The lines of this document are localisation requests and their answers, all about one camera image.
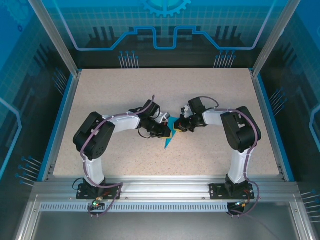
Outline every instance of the enclosure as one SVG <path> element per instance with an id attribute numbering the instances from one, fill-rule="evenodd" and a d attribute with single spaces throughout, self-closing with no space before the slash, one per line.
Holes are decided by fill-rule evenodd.
<path id="1" fill-rule="evenodd" d="M 317 0 L 0 1 L 1 239 L 318 239 L 319 10 Z M 227 214 L 239 199 L 212 198 L 233 158 L 216 125 L 170 140 L 114 134 L 102 170 L 121 193 L 105 216 L 87 214 L 74 135 L 90 113 L 126 113 L 152 95 L 172 118 L 198 96 L 250 110 L 262 138 L 248 217 Z"/>

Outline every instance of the gray floor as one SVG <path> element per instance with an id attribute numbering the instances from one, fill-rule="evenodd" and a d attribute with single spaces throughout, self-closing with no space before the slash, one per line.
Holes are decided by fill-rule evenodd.
<path id="1" fill-rule="evenodd" d="M 281 240 L 297 239 L 287 205 L 260 203 L 250 214 Z M 33 240 L 274 240 L 260 223 L 226 213 L 86 213 L 43 212 Z"/>

